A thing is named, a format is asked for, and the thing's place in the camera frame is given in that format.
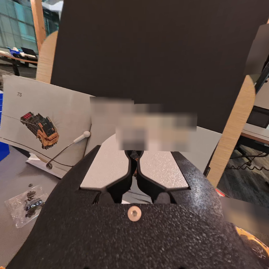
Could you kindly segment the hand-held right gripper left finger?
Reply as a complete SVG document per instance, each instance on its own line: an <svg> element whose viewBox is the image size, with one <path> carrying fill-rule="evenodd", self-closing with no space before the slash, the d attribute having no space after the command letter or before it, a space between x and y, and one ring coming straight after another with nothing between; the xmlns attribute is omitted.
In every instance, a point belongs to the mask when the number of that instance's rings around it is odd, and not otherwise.
<svg viewBox="0 0 269 269"><path fill-rule="evenodd" d="M109 193L114 203L121 204L131 186L131 158L124 150L119 150L116 134L113 134L101 144L80 188Z"/></svg>

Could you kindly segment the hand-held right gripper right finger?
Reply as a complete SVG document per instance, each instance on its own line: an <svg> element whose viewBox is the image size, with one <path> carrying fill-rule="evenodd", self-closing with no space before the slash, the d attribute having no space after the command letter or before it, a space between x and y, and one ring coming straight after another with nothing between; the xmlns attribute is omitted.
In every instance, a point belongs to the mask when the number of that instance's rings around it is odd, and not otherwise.
<svg viewBox="0 0 269 269"><path fill-rule="evenodd" d="M189 184L171 152L143 151L137 161L137 186L152 203L175 203L173 191L188 190Z"/></svg>

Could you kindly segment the lego instruction booklet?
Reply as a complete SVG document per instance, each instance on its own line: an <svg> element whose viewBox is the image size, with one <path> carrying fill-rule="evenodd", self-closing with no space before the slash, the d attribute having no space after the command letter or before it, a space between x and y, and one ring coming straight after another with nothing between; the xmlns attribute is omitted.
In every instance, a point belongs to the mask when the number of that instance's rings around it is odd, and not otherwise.
<svg viewBox="0 0 269 269"><path fill-rule="evenodd" d="M48 162L85 131L45 170L62 178L95 146L116 134L119 150L180 151L201 172L221 134L194 127L193 115L161 115L149 105L108 99L20 76L3 76L1 142Z"/></svg>

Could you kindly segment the lego set box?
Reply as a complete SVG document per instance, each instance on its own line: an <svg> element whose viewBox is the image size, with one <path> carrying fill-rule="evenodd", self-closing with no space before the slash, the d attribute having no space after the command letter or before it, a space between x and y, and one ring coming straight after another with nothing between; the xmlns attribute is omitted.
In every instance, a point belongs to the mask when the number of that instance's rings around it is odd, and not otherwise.
<svg viewBox="0 0 269 269"><path fill-rule="evenodd" d="M268 266L268 243L254 234L268 235L268 209L255 204L230 198L219 189L224 220L235 226L237 234L257 258Z"/></svg>

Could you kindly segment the white metal book stand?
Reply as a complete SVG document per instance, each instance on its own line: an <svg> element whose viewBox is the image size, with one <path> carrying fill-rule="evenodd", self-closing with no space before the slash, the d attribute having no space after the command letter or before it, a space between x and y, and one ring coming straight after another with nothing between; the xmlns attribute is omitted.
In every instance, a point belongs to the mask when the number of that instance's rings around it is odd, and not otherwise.
<svg viewBox="0 0 269 269"><path fill-rule="evenodd" d="M46 163L46 169L51 170L53 165L52 162L61 154L63 153L68 147L70 147L73 144L76 144L80 141L82 141L85 138L89 138L91 136L90 131L85 131L83 132L83 134L81 136L79 136L78 138L76 138L75 140L73 140L73 142L71 144L69 144L68 146L66 146L63 150L61 150L55 157L53 157L52 159L50 159L47 163Z"/></svg>

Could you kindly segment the clear plastic parts bag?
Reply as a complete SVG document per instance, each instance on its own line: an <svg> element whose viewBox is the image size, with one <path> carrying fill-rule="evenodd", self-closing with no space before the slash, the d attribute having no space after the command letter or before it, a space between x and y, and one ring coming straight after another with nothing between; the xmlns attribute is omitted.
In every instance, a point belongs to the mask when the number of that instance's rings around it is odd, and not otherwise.
<svg viewBox="0 0 269 269"><path fill-rule="evenodd" d="M22 228L38 217L45 205L48 194L40 185L32 187L4 202L16 228Z"/></svg>

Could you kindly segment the wooden side table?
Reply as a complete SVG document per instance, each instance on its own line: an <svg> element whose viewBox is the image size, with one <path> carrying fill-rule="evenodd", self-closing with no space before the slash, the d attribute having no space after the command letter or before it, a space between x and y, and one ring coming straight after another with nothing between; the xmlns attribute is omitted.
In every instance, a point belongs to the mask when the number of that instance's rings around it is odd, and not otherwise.
<svg viewBox="0 0 269 269"><path fill-rule="evenodd" d="M249 123L246 123L242 132L241 136L253 139L255 141L269 144L269 127L262 128L259 126L255 126Z"/></svg>

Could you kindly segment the blue plastic parts bin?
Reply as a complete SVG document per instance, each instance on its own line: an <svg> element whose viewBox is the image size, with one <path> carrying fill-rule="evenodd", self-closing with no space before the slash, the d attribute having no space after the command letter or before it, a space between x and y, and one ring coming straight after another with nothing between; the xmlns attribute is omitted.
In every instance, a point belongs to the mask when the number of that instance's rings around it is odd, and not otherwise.
<svg viewBox="0 0 269 269"><path fill-rule="evenodd" d="M2 118L2 104L3 104L3 92L0 90L0 122ZM0 142L0 161L7 157L10 153L9 145L3 142Z"/></svg>

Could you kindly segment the black equipment box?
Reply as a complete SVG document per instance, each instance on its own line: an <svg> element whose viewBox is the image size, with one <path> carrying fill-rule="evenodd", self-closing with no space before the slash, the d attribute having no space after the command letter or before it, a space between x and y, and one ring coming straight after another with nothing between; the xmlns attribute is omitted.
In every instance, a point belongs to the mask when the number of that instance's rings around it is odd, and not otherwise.
<svg viewBox="0 0 269 269"><path fill-rule="evenodd" d="M266 129L269 125L269 110L253 106L253 109L247 119L247 123Z"/></svg>

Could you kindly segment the black light stand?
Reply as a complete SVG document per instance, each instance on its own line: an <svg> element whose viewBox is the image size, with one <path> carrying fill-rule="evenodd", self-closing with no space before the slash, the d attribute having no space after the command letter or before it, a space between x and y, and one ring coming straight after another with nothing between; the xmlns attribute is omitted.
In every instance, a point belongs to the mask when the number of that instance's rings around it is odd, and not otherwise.
<svg viewBox="0 0 269 269"><path fill-rule="evenodd" d="M268 77L269 77L269 62L267 63L267 65L263 69L260 77L258 78L258 80L255 84L255 93L256 94L260 91L263 84L267 82Z"/></svg>

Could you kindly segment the background wooden table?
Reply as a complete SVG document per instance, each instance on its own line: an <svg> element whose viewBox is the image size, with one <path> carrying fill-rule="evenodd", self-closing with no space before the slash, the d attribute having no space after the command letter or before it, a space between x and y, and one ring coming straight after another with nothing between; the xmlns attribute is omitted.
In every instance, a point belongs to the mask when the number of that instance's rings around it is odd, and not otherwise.
<svg viewBox="0 0 269 269"><path fill-rule="evenodd" d="M18 66L25 66L29 67L29 64L32 64L34 66L38 65L38 56L32 49L21 47L19 49L21 51L21 55L18 55L16 57L12 56L10 54L10 51L3 51L0 50L0 57L1 60L5 62L9 62L12 64L14 75L20 76L20 72L18 69Z"/></svg>

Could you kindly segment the wooden column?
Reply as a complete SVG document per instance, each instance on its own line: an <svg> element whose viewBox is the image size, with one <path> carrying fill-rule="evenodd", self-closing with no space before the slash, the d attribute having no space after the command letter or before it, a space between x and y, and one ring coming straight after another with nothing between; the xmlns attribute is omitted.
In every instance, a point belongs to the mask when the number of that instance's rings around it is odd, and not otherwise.
<svg viewBox="0 0 269 269"><path fill-rule="evenodd" d="M44 15L41 0L31 0L31 9L33 14L33 22L35 28L36 42L38 52L40 53L42 44L46 39L46 30L44 23Z"/></svg>

